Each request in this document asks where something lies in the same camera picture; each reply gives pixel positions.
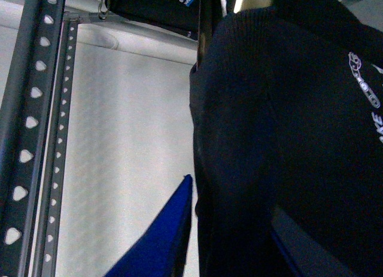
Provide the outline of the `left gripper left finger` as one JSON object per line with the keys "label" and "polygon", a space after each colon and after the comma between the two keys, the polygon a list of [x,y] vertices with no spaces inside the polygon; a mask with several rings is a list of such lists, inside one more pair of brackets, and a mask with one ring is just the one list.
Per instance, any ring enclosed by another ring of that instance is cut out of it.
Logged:
{"label": "left gripper left finger", "polygon": [[193,179],[186,175],[145,233],[106,276],[183,276],[192,224]]}

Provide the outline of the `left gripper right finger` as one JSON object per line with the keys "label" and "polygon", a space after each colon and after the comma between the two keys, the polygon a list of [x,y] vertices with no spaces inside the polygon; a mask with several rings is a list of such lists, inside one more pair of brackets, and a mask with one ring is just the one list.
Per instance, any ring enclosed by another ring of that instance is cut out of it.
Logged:
{"label": "left gripper right finger", "polygon": [[274,211],[272,229],[273,238],[296,276],[357,276],[278,206]]}

